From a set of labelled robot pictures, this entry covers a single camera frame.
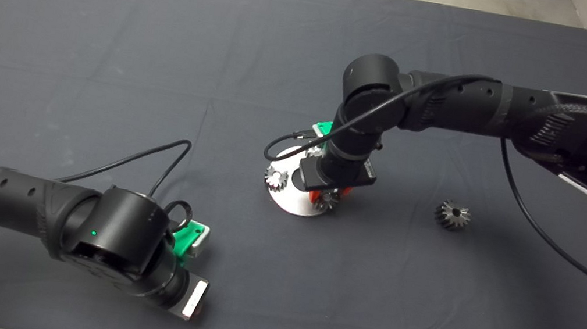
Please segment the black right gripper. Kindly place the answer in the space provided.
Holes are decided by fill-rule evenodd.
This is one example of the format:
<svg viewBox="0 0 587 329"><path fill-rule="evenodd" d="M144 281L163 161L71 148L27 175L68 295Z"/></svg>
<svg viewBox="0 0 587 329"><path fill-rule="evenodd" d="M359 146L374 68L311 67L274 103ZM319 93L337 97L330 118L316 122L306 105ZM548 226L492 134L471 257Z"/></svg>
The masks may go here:
<svg viewBox="0 0 587 329"><path fill-rule="evenodd" d="M353 188L374 185L376 179L370 160L349 160L325 149L321 155L306 155L300 159L296 187L308 192L311 203L320 204L322 191L338 188L338 196L343 199Z"/></svg>

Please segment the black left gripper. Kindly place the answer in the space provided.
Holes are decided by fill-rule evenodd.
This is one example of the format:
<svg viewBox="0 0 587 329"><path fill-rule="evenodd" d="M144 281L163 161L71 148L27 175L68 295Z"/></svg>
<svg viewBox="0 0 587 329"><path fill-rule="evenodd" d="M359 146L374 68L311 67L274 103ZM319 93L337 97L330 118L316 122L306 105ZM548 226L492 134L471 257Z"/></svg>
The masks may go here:
<svg viewBox="0 0 587 329"><path fill-rule="evenodd" d="M188 322L199 315L209 288L210 283L207 279L179 265L175 268L170 281L158 291L155 304Z"/></svg>

